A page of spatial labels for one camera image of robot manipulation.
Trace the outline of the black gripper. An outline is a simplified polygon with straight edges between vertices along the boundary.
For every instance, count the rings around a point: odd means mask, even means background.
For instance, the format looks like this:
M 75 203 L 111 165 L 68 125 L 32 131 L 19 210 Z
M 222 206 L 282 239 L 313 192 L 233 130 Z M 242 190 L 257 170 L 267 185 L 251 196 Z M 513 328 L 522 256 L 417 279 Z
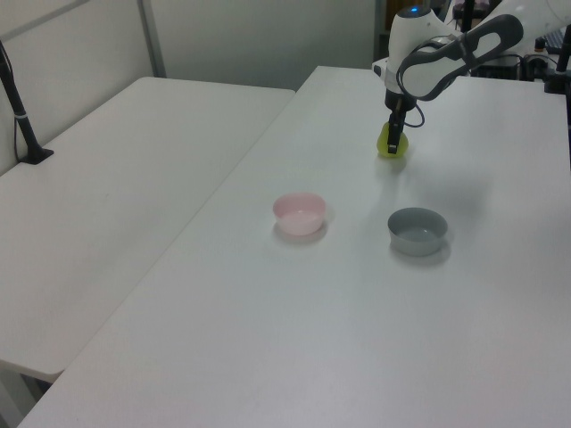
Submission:
M 401 138 L 404 128 L 404 118 L 413 109 L 413 98 L 409 95 L 385 90 L 385 106 L 390 110 L 388 121 L 387 152 L 390 155 L 403 155 L 404 146 Z

